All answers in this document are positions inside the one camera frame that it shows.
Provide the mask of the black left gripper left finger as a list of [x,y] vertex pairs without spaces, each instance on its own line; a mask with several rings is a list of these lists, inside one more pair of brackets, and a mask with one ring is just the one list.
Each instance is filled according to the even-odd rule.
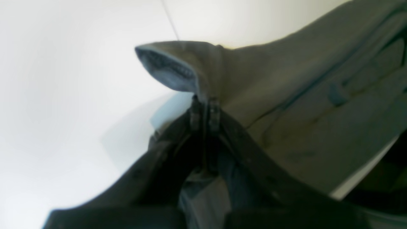
[[89,202],[53,210],[45,229],[186,229],[177,208],[187,176],[202,160],[202,106],[196,96],[111,187]]

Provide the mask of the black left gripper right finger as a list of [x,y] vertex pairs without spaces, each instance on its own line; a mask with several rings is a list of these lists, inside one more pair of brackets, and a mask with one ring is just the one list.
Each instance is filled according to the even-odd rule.
[[225,229],[370,228],[357,208],[291,177],[221,110],[217,99],[208,102],[208,132],[220,144],[218,170],[232,202]]

